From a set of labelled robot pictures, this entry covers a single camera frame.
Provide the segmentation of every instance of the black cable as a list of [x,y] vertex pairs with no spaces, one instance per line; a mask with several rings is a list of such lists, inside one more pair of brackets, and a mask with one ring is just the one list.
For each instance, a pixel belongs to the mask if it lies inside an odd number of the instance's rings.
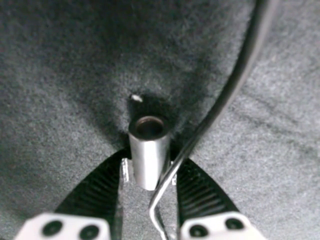
[[280,0],[256,1],[242,49],[227,83],[223,87],[223,90],[213,107],[209,110],[205,118],[196,128],[192,137],[183,146],[173,164],[165,173],[163,180],[159,183],[151,198],[149,204],[149,215],[164,240],[168,239],[168,237],[164,231],[164,226],[160,224],[156,218],[155,207],[170,184],[171,179],[177,173],[184,161],[189,157],[199,139],[211,126],[215,126],[219,122],[223,113],[227,110],[228,106],[232,103],[237,93],[245,83],[262,49],[279,1]]

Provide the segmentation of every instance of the pipe opening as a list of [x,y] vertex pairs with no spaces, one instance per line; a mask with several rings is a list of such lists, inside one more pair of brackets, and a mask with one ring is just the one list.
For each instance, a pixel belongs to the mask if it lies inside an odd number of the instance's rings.
[[135,130],[142,138],[153,139],[162,134],[164,122],[154,116],[142,117],[135,124]]

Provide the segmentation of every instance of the black circular hole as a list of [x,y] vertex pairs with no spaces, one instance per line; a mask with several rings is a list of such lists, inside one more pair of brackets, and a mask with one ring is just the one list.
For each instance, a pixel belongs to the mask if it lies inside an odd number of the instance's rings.
[[144,139],[152,139],[160,135],[163,130],[163,122],[155,117],[142,118],[136,124],[137,133]]
[[51,237],[58,232],[60,232],[62,228],[62,222],[55,220],[47,223],[43,229],[42,229],[42,234],[45,235],[46,237]]
[[244,224],[236,218],[229,218],[227,221],[225,221],[225,225],[228,229],[232,230],[244,228]]
[[89,225],[84,227],[80,232],[80,238],[82,240],[92,240],[99,234],[99,228],[95,225]]
[[201,225],[194,225],[190,228],[190,235],[191,237],[205,237],[208,235],[208,230]]

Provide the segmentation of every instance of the metal cylinder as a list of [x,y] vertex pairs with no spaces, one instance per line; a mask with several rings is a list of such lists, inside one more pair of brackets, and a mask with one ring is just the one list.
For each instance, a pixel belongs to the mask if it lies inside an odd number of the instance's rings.
[[159,116],[134,119],[129,125],[129,140],[136,183],[155,190],[170,164],[170,128]]

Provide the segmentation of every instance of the carpeted floor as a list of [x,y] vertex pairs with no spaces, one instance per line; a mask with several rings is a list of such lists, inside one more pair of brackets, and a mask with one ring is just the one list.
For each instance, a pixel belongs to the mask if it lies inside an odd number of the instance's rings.
[[[125,146],[135,114],[169,118],[182,145],[231,73],[252,9],[251,0],[1,1],[0,238],[53,211]],[[318,0],[280,4],[250,78],[191,156],[270,240],[320,236],[319,15]],[[123,239],[160,239],[150,193],[134,182],[125,191]],[[171,233],[175,204],[170,187],[161,213]]]

